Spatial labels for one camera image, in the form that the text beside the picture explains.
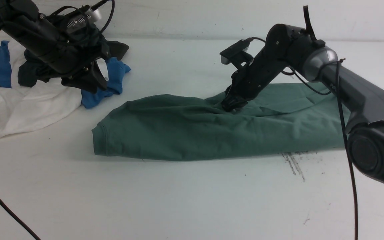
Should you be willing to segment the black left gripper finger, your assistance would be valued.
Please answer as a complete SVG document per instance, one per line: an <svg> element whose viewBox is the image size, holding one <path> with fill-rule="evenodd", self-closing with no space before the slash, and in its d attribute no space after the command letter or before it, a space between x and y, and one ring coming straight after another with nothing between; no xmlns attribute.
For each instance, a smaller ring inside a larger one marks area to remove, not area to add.
<svg viewBox="0 0 384 240"><path fill-rule="evenodd" d="M93 75L96 79L96 85L99 89L106 91L108 88L108 68L104 59L97 59L93 66Z"/></svg>
<svg viewBox="0 0 384 240"><path fill-rule="evenodd" d="M76 75L64 77L61 80L61 84L65 87L78 88L92 94L97 93L98 90L98 81L96 77L89 72L81 72Z"/></svg>

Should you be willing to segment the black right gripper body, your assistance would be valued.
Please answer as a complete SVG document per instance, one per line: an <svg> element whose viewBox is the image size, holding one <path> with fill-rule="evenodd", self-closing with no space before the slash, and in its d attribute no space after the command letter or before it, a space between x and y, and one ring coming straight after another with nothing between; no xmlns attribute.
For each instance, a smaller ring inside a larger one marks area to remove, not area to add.
<svg viewBox="0 0 384 240"><path fill-rule="evenodd" d="M261 50L250 64L238 72L227 98L255 99L286 67L287 62L282 56Z"/></svg>

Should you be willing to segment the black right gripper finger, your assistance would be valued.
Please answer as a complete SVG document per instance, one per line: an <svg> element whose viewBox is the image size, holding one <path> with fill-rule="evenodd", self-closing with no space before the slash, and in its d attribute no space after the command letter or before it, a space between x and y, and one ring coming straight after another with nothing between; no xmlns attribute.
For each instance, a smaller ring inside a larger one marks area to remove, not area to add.
<svg viewBox="0 0 384 240"><path fill-rule="evenodd" d="M247 105L248 101L238 95L227 95L221 102L221 106L226 112L231 112Z"/></svg>

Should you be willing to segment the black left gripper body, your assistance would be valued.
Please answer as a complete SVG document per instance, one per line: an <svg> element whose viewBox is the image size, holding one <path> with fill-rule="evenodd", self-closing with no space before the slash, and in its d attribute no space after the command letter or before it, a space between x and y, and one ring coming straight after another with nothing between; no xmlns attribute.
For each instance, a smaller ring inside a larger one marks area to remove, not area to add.
<svg viewBox="0 0 384 240"><path fill-rule="evenodd" d="M107 41L94 23L67 34L47 20L24 20L23 45L49 68L45 76L49 80L81 72L93 74L95 61L110 56Z"/></svg>

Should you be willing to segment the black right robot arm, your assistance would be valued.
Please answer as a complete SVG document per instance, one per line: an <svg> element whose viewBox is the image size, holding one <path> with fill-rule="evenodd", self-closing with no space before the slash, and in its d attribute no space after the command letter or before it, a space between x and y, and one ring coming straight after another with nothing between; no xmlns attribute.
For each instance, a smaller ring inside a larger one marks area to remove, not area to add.
<svg viewBox="0 0 384 240"><path fill-rule="evenodd" d="M290 67L309 82L321 82L350 111L344 130L347 154L361 173L384 183L384 90L343 67L310 28L274 25L255 57L246 52L252 40L239 40L220 53L223 64L237 68L223 109L245 106Z"/></svg>

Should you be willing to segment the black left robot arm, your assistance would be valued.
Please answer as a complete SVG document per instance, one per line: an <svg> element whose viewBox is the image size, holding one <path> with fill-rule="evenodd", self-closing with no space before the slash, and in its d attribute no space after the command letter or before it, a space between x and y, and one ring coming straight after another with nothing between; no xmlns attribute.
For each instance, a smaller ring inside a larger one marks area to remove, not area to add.
<svg viewBox="0 0 384 240"><path fill-rule="evenodd" d="M31 0L0 0L0 31L43 62L36 71L37 80L60 78L63 86L94 94L108 86L97 60L109 59L110 49L101 40L102 32L92 27L91 17L104 3L73 8L62 16L69 6L45 15Z"/></svg>

